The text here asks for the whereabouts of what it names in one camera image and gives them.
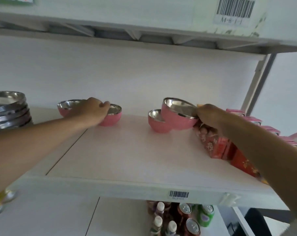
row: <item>person's right arm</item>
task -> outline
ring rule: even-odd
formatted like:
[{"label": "person's right arm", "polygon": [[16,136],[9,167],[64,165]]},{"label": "person's right arm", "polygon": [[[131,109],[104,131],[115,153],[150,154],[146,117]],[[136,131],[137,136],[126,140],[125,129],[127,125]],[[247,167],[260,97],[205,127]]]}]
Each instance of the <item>person's right arm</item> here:
[{"label": "person's right arm", "polygon": [[211,104],[198,107],[198,116],[241,150],[297,218],[297,148]]}]

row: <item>black line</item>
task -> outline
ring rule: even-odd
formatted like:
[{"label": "black line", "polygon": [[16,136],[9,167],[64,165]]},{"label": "black line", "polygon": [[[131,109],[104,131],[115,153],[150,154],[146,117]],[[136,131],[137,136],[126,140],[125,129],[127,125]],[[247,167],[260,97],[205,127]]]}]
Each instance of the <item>black line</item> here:
[{"label": "black line", "polygon": [[92,215],[92,217],[91,217],[91,221],[90,221],[90,223],[88,224],[88,229],[89,229],[89,226],[91,225],[91,222],[92,222],[92,220],[93,220],[93,217],[94,217],[94,214],[95,214],[96,207],[97,207],[97,205],[98,205],[99,199],[100,199],[100,197],[98,198],[98,201],[97,201],[97,204],[96,204],[96,206],[95,206],[93,215]]},{"label": "black line", "polygon": [[55,167],[55,165],[61,160],[61,158],[63,158],[63,156],[65,155],[65,154],[67,154],[67,152],[71,149],[71,147],[82,137],[82,135],[70,146],[70,148],[62,155],[62,157],[60,157],[60,159],[50,168],[50,170],[45,174],[45,176],[46,175],[48,175],[48,173],[52,170],[52,168],[54,168]]},{"label": "black line", "polygon": [[276,58],[276,54],[271,54],[270,55],[269,60],[268,60],[268,62],[266,64],[265,69],[263,71],[263,74],[261,76],[261,79],[260,79],[260,81],[258,83],[257,89],[254,92],[254,95],[252,97],[251,103],[249,104],[249,107],[248,107],[248,111],[246,113],[246,116],[250,116],[251,115],[251,113],[253,111],[253,108],[254,108],[254,106],[255,106],[258,98],[259,98],[259,95],[260,95],[261,91],[262,91],[262,88],[264,86],[264,83],[266,81],[266,78],[268,77],[269,72],[270,72],[270,70],[272,68],[272,65],[274,63],[275,58]]}]

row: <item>person's right hand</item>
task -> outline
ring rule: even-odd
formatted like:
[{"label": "person's right hand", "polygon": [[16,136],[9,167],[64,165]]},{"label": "person's right hand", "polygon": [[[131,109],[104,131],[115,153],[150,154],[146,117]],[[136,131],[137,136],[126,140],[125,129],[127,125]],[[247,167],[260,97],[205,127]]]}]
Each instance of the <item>person's right hand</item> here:
[{"label": "person's right hand", "polygon": [[201,121],[194,126],[194,131],[200,135],[223,135],[221,124],[228,113],[212,104],[205,104],[197,108],[197,114]]},{"label": "person's right hand", "polygon": [[65,118],[72,118],[88,128],[101,123],[106,117],[109,108],[110,103],[108,101],[102,103],[96,98],[84,99],[74,106]]}]

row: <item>white wall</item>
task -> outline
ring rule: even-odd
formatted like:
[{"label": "white wall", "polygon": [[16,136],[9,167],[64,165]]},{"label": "white wall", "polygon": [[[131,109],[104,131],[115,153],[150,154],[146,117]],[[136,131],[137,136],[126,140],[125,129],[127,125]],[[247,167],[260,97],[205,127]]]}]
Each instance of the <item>white wall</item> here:
[{"label": "white wall", "polygon": [[297,132],[297,52],[276,56],[252,116],[282,135]]},{"label": "white wall", "polygon": [[132,41],[89,42],[0,36],[0,90],[21,91],[33,109],[45,108],[46,116],[40,112],[35,122],[57,117],[51,109],[59,101],[90,96],[136,115],[160,108],[165,97],[240,108],[263,58]]}]

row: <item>green can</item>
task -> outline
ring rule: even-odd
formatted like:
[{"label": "green can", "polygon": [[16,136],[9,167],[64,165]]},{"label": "green can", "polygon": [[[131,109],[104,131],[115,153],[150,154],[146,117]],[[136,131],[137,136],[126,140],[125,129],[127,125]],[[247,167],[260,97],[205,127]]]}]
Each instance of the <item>green can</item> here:
[{"label": "green can", "polygon": [[197,220],[202,227],[208,227],[214,216],[213,206],[198,205]]}]

